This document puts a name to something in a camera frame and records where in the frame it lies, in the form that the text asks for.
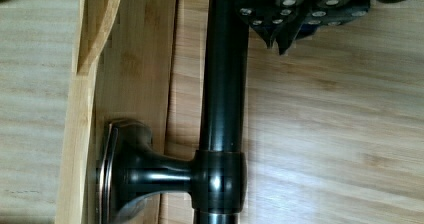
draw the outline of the black pole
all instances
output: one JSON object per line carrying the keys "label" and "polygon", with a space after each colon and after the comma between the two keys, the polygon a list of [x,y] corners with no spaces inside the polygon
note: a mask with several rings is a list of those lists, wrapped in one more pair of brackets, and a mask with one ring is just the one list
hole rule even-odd
{"label": "black pole", "polygon": [[141,200],[169,191],[191,195],[195,224],[238,223],[246,194],[241,150],[248,39],[249,26],[233,0],[210,0],[200,145],[191,161],[154,153],[142,123],[111,123],[99,176],[101,223],[129,220]]}
{"label": "black pole", "polygon": [[240,152],[249,26],[233,0],[210,0],[200,150]]}

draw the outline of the wooden floor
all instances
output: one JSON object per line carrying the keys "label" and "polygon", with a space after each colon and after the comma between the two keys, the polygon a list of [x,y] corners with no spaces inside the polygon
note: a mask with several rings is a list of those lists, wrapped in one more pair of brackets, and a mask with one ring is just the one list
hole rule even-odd
{"label": "wooden floor", "polygon": [[[424,0],[373,3],[286,56],[251,33],[241,223],[424,223]],[[180,0],[166,153],[198,145],[208,0]],[[191,223],[189,195],[161,223]]]}

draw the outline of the silver rivet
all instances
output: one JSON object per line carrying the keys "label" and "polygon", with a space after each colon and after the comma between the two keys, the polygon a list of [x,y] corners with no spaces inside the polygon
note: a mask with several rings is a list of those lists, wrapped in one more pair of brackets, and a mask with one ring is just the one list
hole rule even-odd
{"label": "silver rivet", "polygon": [[282,10],[281,12],[280,12],[280,15],[282,15],[282,16],[288,16],[288,15],[290,15],[292,13],[292,10],[290,10],[290,9],[284,9],[284,10]]}
{"label": "silver rivet", "polygon": [[342,24],[342,23],[336,21],[336,22],[329,22],[327,25],[329,25],[329,26],[338,26],[340,24]]}
{"label": "silver rivet", "polygon": [[240,13],[243,16],[250,16],[253,13],[253,9],[252,8],[242,8],[242,9],[240,9]]}
{"label": "silver rivet", "polygon": [[327,6],[335,6],[335,5],[339,4],[339,3],[340,3],[339,0],[328,0],[325,4]]}
{"label": "silver rivet", "polygon": [[309,25],[319,25],[319,24],[321,24],[321,21],[320,20],[311,20],[311,21],[308,22],[308,24]]}
{"label": "silver rivet", "polygon": [[325,15],[327,15],[327,13],[324,12],[324,11],[316,11],[316,12],[312,13],[312,16],[314,16],[314,17],[323,17]]}
{"label": "silver rivet", "polygon": [[357,12],[352,13],[352,16],[361,17],[361,16],[365,16],[366,14],[367,14],[366,11],[357,11]]}
{"label": "silver rivet", "polygon": [[296,4],[296,0],[284,0],[283,1],[284,6],[293,6],[294,4]]}
{"label": "silver rivet", "polygon": [[262,20],[253,20],[252,21],[252,25],[254,25],[254,26],[259,26],[261,24],[262,24]]}
{"label": "silver rivet", "polygon": [[281,24],[283,22],[283,19],[275,19],[272,21],[275,25]]}

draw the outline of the wooden plank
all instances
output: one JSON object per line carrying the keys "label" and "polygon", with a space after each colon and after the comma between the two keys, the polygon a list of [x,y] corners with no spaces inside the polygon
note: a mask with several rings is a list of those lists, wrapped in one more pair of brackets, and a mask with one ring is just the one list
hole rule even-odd
{"label": "wooden plank", "polygon": [[[179,0],[168,155],[197,148],[208,0]],[[288,55],[251,33],[240,223],[424,223],[423,0],[373,3]],[[161,223],[191,223],[164,195]]]}
{"label": "wooden plank", "polygon": [[79,3],[0,3],[0,223],[54,221]]}
{"label": "wooden plank", "polygon": [[[94,222],[95,171],[107,121],[127,117],[146,123],[154,134],[154,149],[163,152],[175,4],[176,0],[121,0],[98,70],[85,223]],[[159,197],[155,197],[130,223],[157,223],[158,214]]]}
{"label": "wooden plank", "polygon": [[115,21],[121,0],[85,0],[78,55],[78,74],[86,75],[99,58]]}

